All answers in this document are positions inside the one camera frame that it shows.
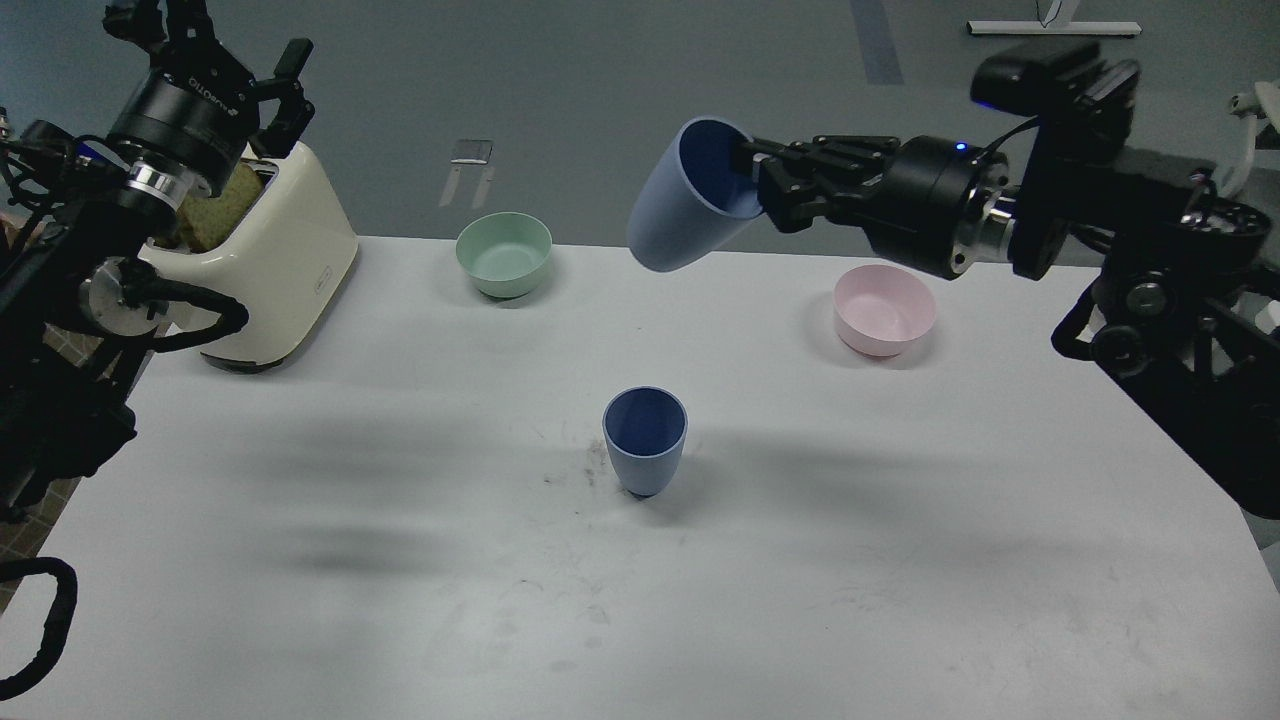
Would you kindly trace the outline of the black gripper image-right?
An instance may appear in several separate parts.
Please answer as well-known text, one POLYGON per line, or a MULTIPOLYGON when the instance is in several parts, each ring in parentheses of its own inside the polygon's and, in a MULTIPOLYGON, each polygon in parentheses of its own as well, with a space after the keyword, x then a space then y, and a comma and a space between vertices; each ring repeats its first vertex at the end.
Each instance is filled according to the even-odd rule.
POLYGON ((740 164, 764 158, 756 197, 774 228, 806 231, 817 219, 861 227, 878 258, 954 281, 1002 243, 1011 201, 1007 156, 950 138, 819 135, 780 143, 740 143, 740 164), (865 174, 884 170, 861 201, 865 174))

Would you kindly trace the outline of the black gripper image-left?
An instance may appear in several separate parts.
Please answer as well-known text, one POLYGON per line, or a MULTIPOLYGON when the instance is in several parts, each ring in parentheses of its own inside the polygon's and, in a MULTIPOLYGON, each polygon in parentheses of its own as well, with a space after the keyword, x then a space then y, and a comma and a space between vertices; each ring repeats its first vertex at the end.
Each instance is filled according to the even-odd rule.
POLYGON ((186 168, 202 196, 221 195, 248 143, 259 158, 287 158, 315 115, 300 81, 311 38, 292 38, 273 77, 256 82, 227 64, 205 1, 108 1, 102 28, 157 68, 113 123, 109 146, 128 160, 186 168), (270 101, 276 114, 259 129, 259 105, 270 101))

